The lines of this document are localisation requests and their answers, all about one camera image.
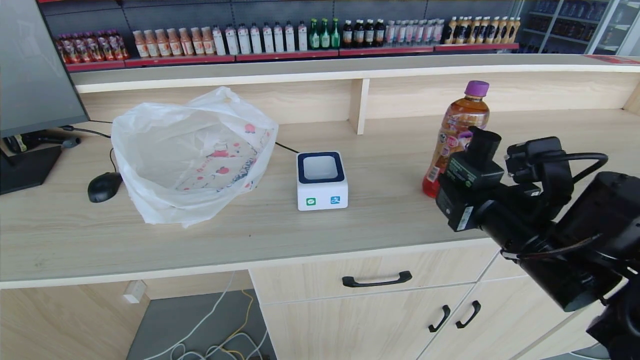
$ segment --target computer mouse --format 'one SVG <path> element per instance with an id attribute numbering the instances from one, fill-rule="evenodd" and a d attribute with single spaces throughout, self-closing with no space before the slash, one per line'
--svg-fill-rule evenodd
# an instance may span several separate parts
<path id="1" fill-rule="evenodd" d="M 91 180 L 86 192 L 91 202 L 103 202 L 116 195 L 120 184 L 122 176 L 119 172 L 105 172 Z"/>

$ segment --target cabinet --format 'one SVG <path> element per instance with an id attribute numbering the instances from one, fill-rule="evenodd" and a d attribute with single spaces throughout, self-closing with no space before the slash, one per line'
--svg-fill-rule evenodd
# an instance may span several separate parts
<path id="1" fill-rule="evenodd" d="M 416 359 L 470 284 L 262 306 L 278 360 Z"/>

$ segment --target plastic bag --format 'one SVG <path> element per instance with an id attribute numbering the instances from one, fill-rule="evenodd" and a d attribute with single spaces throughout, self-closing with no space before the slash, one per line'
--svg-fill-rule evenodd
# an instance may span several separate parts
<path id="1" fill-rule="evenodd" d="M 275 121 L 221 87 L 183 106 L 140 104 L 113 121 L 111 142 L 144 221 L 187 227 L 256 187 L 277 133 Z"/>

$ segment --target black handle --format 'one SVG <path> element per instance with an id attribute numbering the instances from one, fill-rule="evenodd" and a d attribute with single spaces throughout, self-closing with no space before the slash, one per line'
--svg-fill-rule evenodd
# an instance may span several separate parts
<path id="1" fill-rule="evenodd" d="M 482 306 L 480 306 L 480 302 L 478 300 L 474 300 L 471 305 L 473 305 L 474 307 L 474 313 L 471 314 L 471 317 L 469 318 L 469 320 L 467 320 L 467 322 L 465 323 L 461 323 L 460 320 L 458 320 L 456 322 L 456 327 L 459 329 L 464 329 L 467 327 L 467 325 L 469 325 L 469 323 L 471 322 L 471 320 L 473 320 L 476 315 L 478 315 L 478 313 L 480 312 L 480 309 L 482 308 Z"/>
<path id="2" fill-rule="evenodd" d="M 442 324 L 445 321 L 447 321 L 447 319 L 449 318 L 449 315 L 451 315 L 451 309 L 449 309 L 448 305 L 443 306 L 442 311 L 444 311 L 444 316 L 442 317 L 442 320 L 440 321 L 440 323 L 438 323 L 438 326 L 436 327 L 433 327 L 433 325 L 429 325 L 429 332 L 438 331 L 438 329 L 442 326 Z"/>
<path id="3" fill-rule="evenodd" d="M 393 284 L 402 284 L 403 282 L 407 282 L 411 280 L 413 276 L 410 271 L 402 271 L 398 273 L 398 280 L 392 281 L 384 281 L 384 282 L 368 282 L 367 284 L 360 284 L 353 278 L 353 276 L 344 276 L 342 278 L 342 285 L 348 288 L 366 288 L 368 286 L 383 286 L 383 285 L 393 285 Z"/>

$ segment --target drawer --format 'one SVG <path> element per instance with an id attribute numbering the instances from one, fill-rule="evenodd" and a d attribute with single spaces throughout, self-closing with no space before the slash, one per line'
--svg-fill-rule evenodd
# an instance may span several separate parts
<path id="1" fill-rule="evenodd" d="M 363 293 L 473 282 L 495 255 L 495 244 L 467 245 L 410 254 L 341 259 L 250 270 L 261 304 L 323 299 Z M 398 280 L 409 271 L 409 281 L 350 288 L 343 277 L 358 283 Z"/>

